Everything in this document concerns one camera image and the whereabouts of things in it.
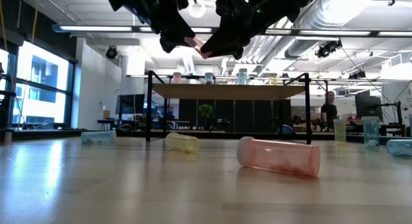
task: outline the table surface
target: table surface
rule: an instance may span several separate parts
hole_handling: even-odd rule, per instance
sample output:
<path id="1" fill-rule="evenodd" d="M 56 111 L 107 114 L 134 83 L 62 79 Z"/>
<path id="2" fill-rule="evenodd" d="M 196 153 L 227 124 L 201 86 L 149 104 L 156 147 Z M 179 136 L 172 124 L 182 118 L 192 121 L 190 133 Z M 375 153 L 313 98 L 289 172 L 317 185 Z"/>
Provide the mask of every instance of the table surface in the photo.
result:
<path id="1" fill-rule="evenodd" d="M 153 84 L 163 98 L 221 100 L 284 100 L 304 92 L 304 86 Z"/>
<path id="2" fill-rule="evenodd" d="M 315 143 L 318 178 L 241 168 L 234 140 L 198 154 L 141 138 L 0 146 L 0 223 L 412 222 L 412 159 Z"/>

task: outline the person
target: person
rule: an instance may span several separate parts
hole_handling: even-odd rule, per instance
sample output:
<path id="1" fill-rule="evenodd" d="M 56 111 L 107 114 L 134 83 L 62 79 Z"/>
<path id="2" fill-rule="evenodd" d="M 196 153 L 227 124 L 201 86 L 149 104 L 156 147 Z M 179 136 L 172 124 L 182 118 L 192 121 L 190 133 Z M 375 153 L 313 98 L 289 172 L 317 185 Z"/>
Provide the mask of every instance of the person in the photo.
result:
<path id="1" fill-rule="evenodd" d="M 333 104 L 335 102 L 335 93 L 333 91 L 327 92 L 326 102 L 321 108 L 321 118 L 324 123 L 323 129 L 329 127 L 333 129 L 333 119 L 337 116 L 336 106 Z"/>

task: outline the wooden shelf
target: wooden shelf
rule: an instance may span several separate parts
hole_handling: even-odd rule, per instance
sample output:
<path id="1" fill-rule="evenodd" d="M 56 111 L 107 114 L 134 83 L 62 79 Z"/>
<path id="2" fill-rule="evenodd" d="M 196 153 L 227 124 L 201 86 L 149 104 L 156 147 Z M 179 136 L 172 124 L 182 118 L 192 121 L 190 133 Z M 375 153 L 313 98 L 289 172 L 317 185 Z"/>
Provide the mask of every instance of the wooden shelf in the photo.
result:
<path id="1" fill-rule="evenodd" d="M 153 91 L 163 98 L 284 100 L 304 92 L 304 86 L 153 84 Z"/>

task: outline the black panel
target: black panel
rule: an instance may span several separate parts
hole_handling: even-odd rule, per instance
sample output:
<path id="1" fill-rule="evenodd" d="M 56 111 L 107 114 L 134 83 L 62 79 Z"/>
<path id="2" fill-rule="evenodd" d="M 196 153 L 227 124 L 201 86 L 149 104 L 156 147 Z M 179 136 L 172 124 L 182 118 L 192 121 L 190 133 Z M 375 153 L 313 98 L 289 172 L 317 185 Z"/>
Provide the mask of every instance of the black panel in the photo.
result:
<path id="1" fill-rule="evenodd" d="M 253 132 L 252 101 L 237 100 L 235 105 L 235 130 L 237 133 Z"/>
<path id="2" fill-rule="evenodd" d="M 233 132 L 233 115 L 234 101 L 233 100 L 217 100 L 214 110 L 214 118 L 225 118 L 229 121 L 226 127 L 226 132 Z"/>
<path id="3" fill-rule="evenodd" d="M 200 115 L 200 113 L 199 113 L 199 107 L 200 107 L 201 105 L 204 105 L 204 104 L 212 106 L 213 112 L 214 112 L 214 100 L 203 100 L 203 99 L 199 99 L 198 108 L 196 109 L 197 112 L 198 112 L 198 127 L 203 127 L 204 121 L 203 121 L 203 117 L 202 117 L 202 116 Z"/>
<path id="4" fill-rule="evenodd" d="M 179 120 L 190 121 L 192 126 L 196 125 L 196 99 L 179 100 Z"/>
<path id="5" fill-rule="evenodd" d="M 270 101 L 254 101 L 254 127 L 257 133 L 273 132 Z"/>
<path id="6" fill-rule="evenodd" d="M 279 129 L 279 103 L 281 101 L 273 101 L 273 119 L 274 119 L 274 129 L 277 131 Z M 290 99 L 282 101 L 282 117 L 283 124 L 290 125 L 292 112 L 290 107 Z"/>

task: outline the wall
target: wall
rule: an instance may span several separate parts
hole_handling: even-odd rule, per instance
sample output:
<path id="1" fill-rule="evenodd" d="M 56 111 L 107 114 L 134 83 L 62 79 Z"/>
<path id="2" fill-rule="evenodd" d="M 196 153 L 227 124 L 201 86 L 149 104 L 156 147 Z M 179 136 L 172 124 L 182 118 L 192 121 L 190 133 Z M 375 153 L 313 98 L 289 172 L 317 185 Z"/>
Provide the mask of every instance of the wall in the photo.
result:
<path id="1" fill-rule="evenodd" d="M 95 120 L 103 117 L 102 106 L 115 117 L 121 69 L 90 48 L 83 38 L 77 41 L 76 58 L 79 63 L 75 69 L 71 124 L 74 128 L 97 130 L 100 124 Z"/>

